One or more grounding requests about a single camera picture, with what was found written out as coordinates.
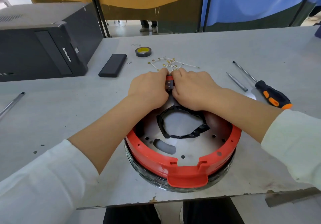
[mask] person's left hand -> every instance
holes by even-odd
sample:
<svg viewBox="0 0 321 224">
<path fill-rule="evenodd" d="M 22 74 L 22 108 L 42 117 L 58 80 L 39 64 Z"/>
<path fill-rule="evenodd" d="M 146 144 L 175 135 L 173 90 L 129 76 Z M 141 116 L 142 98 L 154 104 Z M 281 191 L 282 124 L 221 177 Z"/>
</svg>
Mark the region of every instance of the person's left hand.
<svg viewBox="0 0 321 224">
<path fill-rule="evenodd" d="M 143 106 L 147 106 L 150 110 L 161 107 L 168 99 L 168 93 L 165 90 L 168 74 L 166 68 L 162 68 L 156 73 L 141 74 L 131 82 L 128 96 L 138 98 Z"/>
</svg>

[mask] hand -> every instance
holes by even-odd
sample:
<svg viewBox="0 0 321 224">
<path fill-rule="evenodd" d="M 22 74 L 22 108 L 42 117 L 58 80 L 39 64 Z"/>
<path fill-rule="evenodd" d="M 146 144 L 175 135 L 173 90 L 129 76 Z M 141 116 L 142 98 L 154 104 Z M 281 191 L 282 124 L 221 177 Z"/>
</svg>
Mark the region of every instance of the hand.
<svg viewBox="0 0 321 224">
<path fill-rule="evenodd" d="M 168 99 L 168 93 L 165 90 L 168 74 L 166 68 L 162 68 L 156 73 L 141 74 L 131 82 L 128 96 L 140 98 L 150 111 L 161 107 Z"/>
<path fill-rule="evenodd" d="M 184 107 L 194 111 L 209 111 L 211 95 L 218 92 L 218 86 L 207 72 L 186 72 L 179 68 L 171 72 L 175 87 L 172 95 Z"/>
</svg>

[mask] black electrical tape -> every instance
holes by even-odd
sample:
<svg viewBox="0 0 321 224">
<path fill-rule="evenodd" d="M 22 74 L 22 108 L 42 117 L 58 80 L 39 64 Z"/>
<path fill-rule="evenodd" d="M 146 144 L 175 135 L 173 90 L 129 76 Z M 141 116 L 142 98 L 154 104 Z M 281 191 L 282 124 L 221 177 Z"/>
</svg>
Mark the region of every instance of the black electrical tape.
<svg viewBox="0 0 321 224">
<path fill-rule="evenodd" d="M 148 57 L 151 55 L 151 48 L 146 46 L 139 47 L 135 50 L 135 53 L 136 53 L 136 56 L 138 57 L 142 57 L 142 58 Z"/>
</svg>

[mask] lenovo logo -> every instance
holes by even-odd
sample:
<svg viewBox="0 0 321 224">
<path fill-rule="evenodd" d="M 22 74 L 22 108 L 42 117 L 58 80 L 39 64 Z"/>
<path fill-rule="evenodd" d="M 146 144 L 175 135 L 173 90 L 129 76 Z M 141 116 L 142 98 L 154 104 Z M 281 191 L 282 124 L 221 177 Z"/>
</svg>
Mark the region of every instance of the lenovo logo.
<svg viewBox="0 0 321 224">
<path fill-rule="evenodd" d="M 68 56 L 68 53 L 66 52 L 66 48 L 62 48 L 62 50 L 65 52 L 65 54 L 66 54 L 66 56 L 67 56 L 68 60 L 71 62 L 71 59 L 70 59 L 70 57 Z"/>
</svg>

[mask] black metal pole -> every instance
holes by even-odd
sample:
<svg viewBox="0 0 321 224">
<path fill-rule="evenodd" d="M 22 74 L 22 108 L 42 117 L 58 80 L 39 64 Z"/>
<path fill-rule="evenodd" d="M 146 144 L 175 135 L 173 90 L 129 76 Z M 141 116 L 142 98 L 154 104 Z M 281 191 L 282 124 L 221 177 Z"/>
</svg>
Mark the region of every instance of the black metal pole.
<svg viewBox="0 0 321 224">
<path fill-rule="evenodd" d="M 205 20 L 204 20 L 204 25 L 203 25 L 203 31 L 202 32 L 205 32 L 205 28 L 206 28 L 206 24 L 207 24 L 207 18 L 208 18 L 208 12 L 210 10 L 210 6 L 211 6 L 211 0 L 207 0 Z"/>
<path fill-rule="evenodd" d="M 298 11 L 295 13 L 295 15 L 294 15 L 292 21 L 290 22 L 289 26 L 293 25 L 293 23 L 295 22 L 296 18 L 298 17 L 299 13 L 302 11 L 302 9 L 303 9 L 304 5 L 307 3 L 307 1 L 308 0 L 302 0 L 302 3 L 300 5 Z"/>
<path fill-rule="evenodd" d="M 107 28 L 107 24 L 106 24 L 106 20 L 105 20 L 104 14 L 102 12 L 99 0 L 92 0 L 92 2 L 94 4 L 94 6 L 95 6 L 96 14 L 97 14 L 98 19 L 99 19 L 99 25 L 100 25 L 100 29 L 101 29 L 103 37 L 106 38 L 106 35 L 105 35 L 105 32 L 104 32 L 104 28 L 105 28 L 105 31 L 107 33 L 107 37 L 110 37 L 109 31 L 108 31 L 108 28 Z"/>
<path fill-rule="evenodd" d="M 198 21 L 197 21 L 196 32 L 199 32 L 200 28 L 201 28 L 202 9 L 203 9 L 203 0 L 201 0 L 200 14 L 199 14 Z"/>
</svg>

